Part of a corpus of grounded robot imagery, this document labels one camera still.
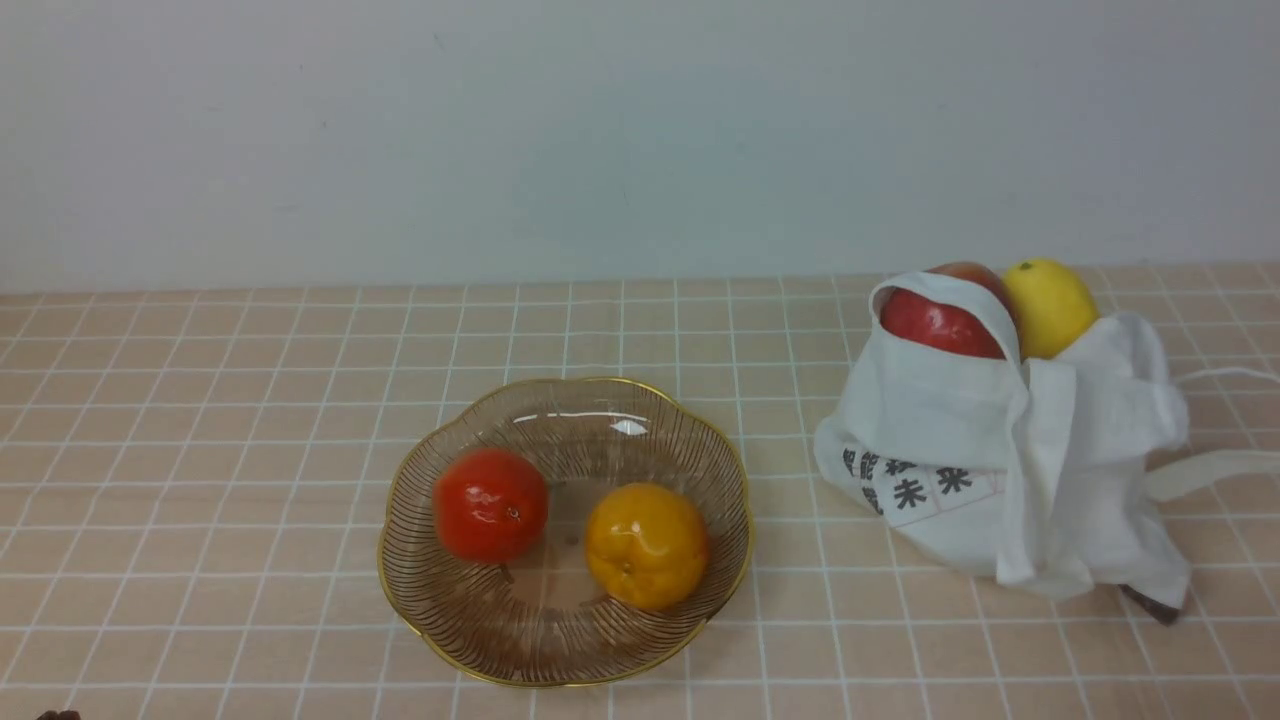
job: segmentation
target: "bag handle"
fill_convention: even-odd
[[[1280,383],[1280,375],[1254,370],[1252,368],[1210,368],[1187,373],[1174,380],[1184,384],[1201,378],[1222,375],[1247,375]],[[1213,483],[1247,473],[1280,473],[1280,452],[1270,450],[1211,450],[1190,457],[1175,460],[1143,477],[1143,489],[1147,497],[1156,502],[1167,502]]]
[[[902,273],[877,284],[872,290],[870,297],[867,299],[873,332],[888,332],[881,325],[879,313],[884,302],[888,301],[890,293],[896,288],[914,292],[934,302],[954,305],[972,314],[1000,345],[1000,350],[1005,352],[1014,372],[1019,377],[1021,375],[1021,347],[1018,345],[1018,327],[1009,310],[993,292],[975,282],[951,275],[924,272]]]

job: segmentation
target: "yellow lemon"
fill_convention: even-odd
[[[1005,273],[1005,287],[1023,357],[1056,357],[1098,319],[1089,287],[1057,260],[1032,258],[1014,265]]]

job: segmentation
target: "apple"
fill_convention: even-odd
[[[979,263],[947,263],[925,270],[951,275],[989,290],[1014,316],[1005,282]],[[909,290],[895,288],[881,307],[881,325],[895,336],[957,355],[1001,360],[1005,352],[978,318],[955,305],[933,302]]]

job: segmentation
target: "cloth bag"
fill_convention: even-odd
[[[895,288],[968,310],[1015,360],[888,333],[878,318]],[[1189,421],[1160,337],[1133,313],[1019,363],[1009,313],[975,283],[908,273],[877,286],[868,310],[870,338],[815,430],[819,473],[957,570],[1053,601],[1117,584],[1180,609],[1190,568],[1153,501],[1280,469],[1280,454],[1216,451],[1146,471]]]

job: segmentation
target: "fruit bowl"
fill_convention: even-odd
[[[458,560],[435,532],[433,483],[477,447],[518,452],[550,487],[539,544],[506,565]],[[684,493],[710,537],[698,589],[662,612],[609,597],[586,569],[588,515],[634,482]],[[458,670],[511,687],[593,685],[650,670],[689,644],[742,583],[754,538],[746,471],[713,425],[635,380],[524,380],[476,401],[406,456],[378,571],[396,612]]]

